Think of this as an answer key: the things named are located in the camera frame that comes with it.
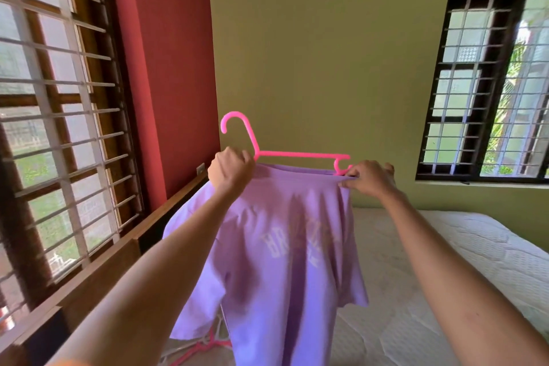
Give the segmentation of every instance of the hand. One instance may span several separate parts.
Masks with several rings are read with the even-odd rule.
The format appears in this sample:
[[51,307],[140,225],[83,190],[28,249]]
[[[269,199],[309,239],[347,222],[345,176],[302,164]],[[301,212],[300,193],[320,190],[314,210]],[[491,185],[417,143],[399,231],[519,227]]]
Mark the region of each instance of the hand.
[[208,178],[216,191],[229,192],[237,198],[254,174],[255,161],[248,151],[227,147],[215,154]]
[[390,163],[382,168],[377,161],[362,161],[349,169],[346,175],[358,178],[342,181],[340,186],[358,190],[379,200],[399,191],[395,184],[395,167]]

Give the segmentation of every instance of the window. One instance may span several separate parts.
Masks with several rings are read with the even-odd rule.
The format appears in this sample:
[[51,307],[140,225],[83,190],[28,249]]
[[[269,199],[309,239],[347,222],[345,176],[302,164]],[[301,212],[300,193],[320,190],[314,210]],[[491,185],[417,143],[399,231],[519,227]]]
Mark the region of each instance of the window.
[[549,0],[449,0],[417,180],[549,183]]
[[110,0],[0,0],[0,334],[143,215]]

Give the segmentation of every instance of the window sill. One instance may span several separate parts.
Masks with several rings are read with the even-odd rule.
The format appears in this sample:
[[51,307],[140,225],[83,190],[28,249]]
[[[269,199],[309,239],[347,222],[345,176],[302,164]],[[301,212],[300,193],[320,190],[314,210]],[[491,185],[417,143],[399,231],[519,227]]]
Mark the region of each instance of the window sill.
[[518,184],[516,182],[470,182],[465,184],[460,181],[415,181],[416,184],[428,184],[428,185],[462,185],[466,187],[498,187],[498,188],[538,188],[542,190],[549,190],[549,184]]

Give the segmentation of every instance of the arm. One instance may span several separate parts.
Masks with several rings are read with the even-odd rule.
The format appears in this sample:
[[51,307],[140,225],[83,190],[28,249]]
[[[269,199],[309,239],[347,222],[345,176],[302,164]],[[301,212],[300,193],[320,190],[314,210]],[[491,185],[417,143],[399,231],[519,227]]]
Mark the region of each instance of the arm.
[[414,209],[394,183],[394,168],[363,161],[342,182],[378,198],[396,225],[423,293],[464,365],[547,365],[549,345],[481,273]]
[[153,366],[200,277],[230,205],[250,181],[254,160],[230,148],[208,169],[214,195],[154,245],[72,333],[50,363]]

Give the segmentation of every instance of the forearm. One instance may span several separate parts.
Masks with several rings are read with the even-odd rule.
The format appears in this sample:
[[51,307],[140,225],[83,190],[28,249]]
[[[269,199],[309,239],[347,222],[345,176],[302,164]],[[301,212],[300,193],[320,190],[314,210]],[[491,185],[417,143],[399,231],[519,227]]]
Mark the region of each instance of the forearm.
[[394,192],[382,199],[429,306],[466,365],[549,364],[549,346],[520,312]]
[[229,192],[217,191],[169,237],[145,253],[52,361],[155,365],[234,198]]

